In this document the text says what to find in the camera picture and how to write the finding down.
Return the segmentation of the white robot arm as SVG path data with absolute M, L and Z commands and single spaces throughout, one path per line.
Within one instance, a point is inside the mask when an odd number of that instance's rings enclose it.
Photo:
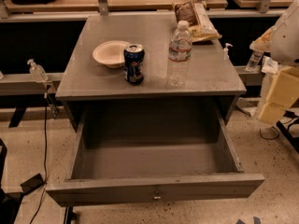
M 270 78 L 258 120 L 275 124 L 299 99 L 299 0 L 293 0 L 276 23 L 253 41 L 252 50 L 269 52 L 281 68 Z

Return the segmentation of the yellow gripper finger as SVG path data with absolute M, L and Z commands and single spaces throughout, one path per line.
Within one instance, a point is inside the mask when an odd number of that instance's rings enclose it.
M 262 104 L 258 120 L 267 124 L 275 124 L 283 117 L 286 110 L 286 106 L 281 106 L 272 103 Z
M 299 69 L 288 66 L 274 75 L 266 101 L 290 108 L 299 99 Z

